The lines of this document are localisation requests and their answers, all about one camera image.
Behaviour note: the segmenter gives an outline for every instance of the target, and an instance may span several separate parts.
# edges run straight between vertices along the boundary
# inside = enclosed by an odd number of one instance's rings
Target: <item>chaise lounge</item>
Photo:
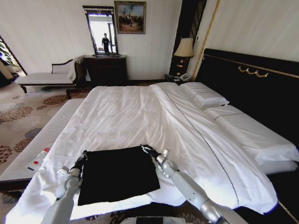
[[[27,93],[25,86],[78,86],[85,76],[86,67],[81,56],[65,63],[52,64],[51,73],[32,73],[18,78],[16,83]]]

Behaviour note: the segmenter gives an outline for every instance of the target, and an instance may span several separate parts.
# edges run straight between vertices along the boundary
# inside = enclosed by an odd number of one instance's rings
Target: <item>bed frame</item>
[[[205,49],[196,82],[224,96],[240,109],[299,148],[299,62]],[[238,208],[248,223],[296,223],[299,220],[299,169],[269,175],[279,206],[265,216]]]
[[[196,81],[299,146],[299,62],[205,49]]]

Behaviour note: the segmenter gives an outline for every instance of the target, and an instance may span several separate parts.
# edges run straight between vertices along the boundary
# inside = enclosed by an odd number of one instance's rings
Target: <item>white wall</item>
[[[181,0],[147,0],[146,34],[117,34],[130,79],[168,73]],[[27,73],[49,72],[52,63],[94,54],[82,5],[113,0],[1,0],[0,34]]]
[[[194,46],[197,55],[188,72],[194,70],[216,2],[207,1],[199,30],[201,42]],[[205,48],[299,62],[299,1],[221,0]]]

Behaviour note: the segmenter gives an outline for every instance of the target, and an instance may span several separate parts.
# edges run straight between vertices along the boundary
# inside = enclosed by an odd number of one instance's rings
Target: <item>gold trim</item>
[[[255,75],[255,76],[258,77],[258,78],[266,78],[266,77],[269,75],[269,73],[266,73],[265,75],[260,75],[260,74],[258,73],[258,70],[254,71],[254,72],[250,72],[250,71],[249,71],[249,68],[247,68],[247,69],[245,69],[245,70],[242,70],[241,66],[238,67],[238,70],[239,70],[240,72],[247,72],[247,74],[249,74],[249,75]]]
[[[201,46],[201,50],[200,50],[200,53],[198,55],[198,58],[197,58],[197,62],[196,62],[196,65],[195,65],[195,68],[194,68],[194,71],[193,71],[193,74],[192,74],[192,80],[194,81],[195,80],[195,72],[196,72],[196,69],[198,67],[198,64],[199,64],[199,61],[200,61],[200,57],[202,55],[202,52],[204,51],[204,48],[205,48],[205,45],[206,45],[206,41],[207,41],[207,38],[209,36],[209,33],[210,33],[210,30],[211,30],[211,27],[212,27],[212,24],[213,24],[213,21],[214,21],[214,18],[216,16],[216,12],[217,12],[217,9],[218,9],[218,6],[220,4],[220,0],[217,0],[217,3],[216,3],[216,6],[215,6],[215,9],[214,9],[214,12],[213,12],[213,15],[212,15],[212,18],[211,18],[211,21],[210,21],[210,24],[209,24],[209,28],[207,29],[206,31],[206,36],[205,36],[205,39],[204,39],[204,42]]]
[[[221,60],[228,61],[228,62],[238,63],[238,64],[245,65],[245,66],[248,66],[248,67],[257,68],[257,69],[261,69],[261,70],[265,70],[265,71],[277,73],[277,74],[280,74],[280,75],[290,76],[290,77],[293,77],[293,78],[299,78],[299,76],[296,76],[294,74],[290,74],[290,73],[287,73],[287,72],[283,72],[283,71],[277,71],[277,70],[273,70],[273,69],[268,69],[268,68],[264,68],[264,67],[260,67],[260,66],[256,66],[256,65],[252,65],[252,64],[246,64],[246,63],[243,63],[243,62],[233,61],[233,60],[229,60],[229,59],[226,59],[226,58],[212,56],[212,55],[207,55],[207,54],[204,54],[204,56],[209,56],[209,57],[221,59]]]
[[[296,224],[299,224],[299,221],[291,214],[291,212],[280,202],[278,201],[279,205],[288,213],[288,215],[295,221]]]

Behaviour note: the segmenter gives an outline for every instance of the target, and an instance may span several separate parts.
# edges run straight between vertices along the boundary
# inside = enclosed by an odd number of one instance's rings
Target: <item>table lamp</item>
[[[174,53],[174,56],[181,57],[176,65],[177,76],[186,73],[189,58],[193,55],[193,38],[182,38],[177,51]]]

